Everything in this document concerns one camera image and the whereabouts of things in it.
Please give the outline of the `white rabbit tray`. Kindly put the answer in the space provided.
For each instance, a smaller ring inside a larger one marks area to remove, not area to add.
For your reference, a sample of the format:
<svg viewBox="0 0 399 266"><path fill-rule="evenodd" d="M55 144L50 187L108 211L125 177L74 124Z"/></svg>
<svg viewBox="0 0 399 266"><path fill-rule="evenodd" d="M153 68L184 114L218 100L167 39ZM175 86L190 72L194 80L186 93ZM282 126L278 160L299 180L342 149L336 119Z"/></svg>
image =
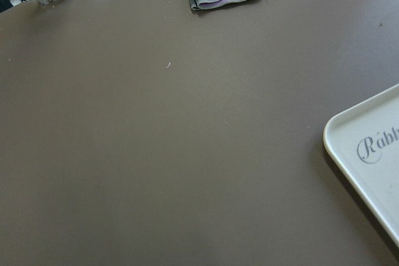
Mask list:
<svg viewBox="0 0 399 266"><path fill-rule="evenodd" d="M392 241L398 243L398 86L326 124L324 147Z"/></svg>

